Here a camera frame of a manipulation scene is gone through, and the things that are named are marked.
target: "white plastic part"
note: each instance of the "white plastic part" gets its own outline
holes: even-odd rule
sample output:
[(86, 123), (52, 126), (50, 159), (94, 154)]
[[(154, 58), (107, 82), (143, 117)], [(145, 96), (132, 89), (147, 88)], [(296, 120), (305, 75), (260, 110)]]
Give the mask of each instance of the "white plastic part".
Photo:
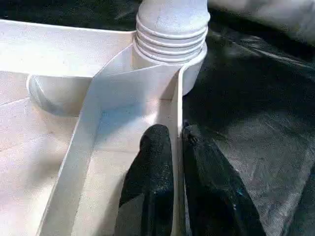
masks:
[(0, 229), (34, 236), (77, 118), (36, 107), (27, 74), (0, 71)]
[(209, 19), (206, 0), (144, 0), (134, 45), (160, 63), (185, 63), (200, 53)]
[(315, 46), (315, 0), (208, 0), (208, 5)]

